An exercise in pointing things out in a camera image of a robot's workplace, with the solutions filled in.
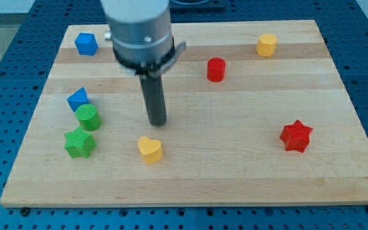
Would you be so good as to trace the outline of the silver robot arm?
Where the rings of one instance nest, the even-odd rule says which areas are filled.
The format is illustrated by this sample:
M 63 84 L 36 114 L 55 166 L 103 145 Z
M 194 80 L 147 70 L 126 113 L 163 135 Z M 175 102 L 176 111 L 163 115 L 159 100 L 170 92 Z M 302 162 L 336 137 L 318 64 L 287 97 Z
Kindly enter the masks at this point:
M 157 79 L 186 49 L 174 44 L 169 0 L 102 0 L 116 60 Z

